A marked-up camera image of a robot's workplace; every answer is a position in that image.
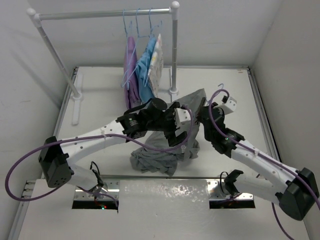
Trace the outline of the grey t shirt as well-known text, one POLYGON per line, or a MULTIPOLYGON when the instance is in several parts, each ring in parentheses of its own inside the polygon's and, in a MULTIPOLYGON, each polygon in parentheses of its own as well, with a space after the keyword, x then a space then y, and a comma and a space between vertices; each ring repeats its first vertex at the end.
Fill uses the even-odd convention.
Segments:
MULTIPOLYGON (((180 105, 186 105, 195 117, 199 113, 199 107, 207 99, 203 88, 187 94, 176 101, 180 105)), ((180 148, 170 152, 154 151, 145 147, 134 150, 130 156, 130 163, 134 170, 144 172, 159 172, 168 176, 173 176, 179 163, 189 164, 192 159, 198 157, 200 144, 196 140, 200 129, 200 124, 193 122, 191 134, 186 143, 180 148)))

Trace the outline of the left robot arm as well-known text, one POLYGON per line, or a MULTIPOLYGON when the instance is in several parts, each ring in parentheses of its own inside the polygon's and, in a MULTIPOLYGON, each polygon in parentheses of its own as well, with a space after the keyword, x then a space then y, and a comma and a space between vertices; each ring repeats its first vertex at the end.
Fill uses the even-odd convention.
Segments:
POLYGON ((70 184, 90 194, 99 194, 105 187, 97 170, 78 166, 78 161, 105 148, 134 142, 147 132, 162 132, 173 151, 184 144, 190 131, 176 134, 185 125, 192 125, 192 112, 175 101, 168 106, 160 98, 131 108, 109 124, 70 139, 57 140, 55 136, 45 140, 39 154, 47 186, 57 189, 70 184))

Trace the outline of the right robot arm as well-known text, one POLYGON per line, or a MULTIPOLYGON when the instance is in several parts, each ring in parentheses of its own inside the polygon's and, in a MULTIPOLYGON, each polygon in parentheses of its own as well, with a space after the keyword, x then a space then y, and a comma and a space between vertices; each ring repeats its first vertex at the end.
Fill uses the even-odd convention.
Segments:
POLYGON ((259 181, 235 169, 224 180, 228 195, 253 194, 278 205, 297 221, 302 221, 312 206, 320 203, 316 178, 310 169, 287 166, 254 147, 241 134, 225 126, 222 108, 202 106, 196 119, 204 127, 204 138, 218 153, 248 166, 266 180, 259 181))

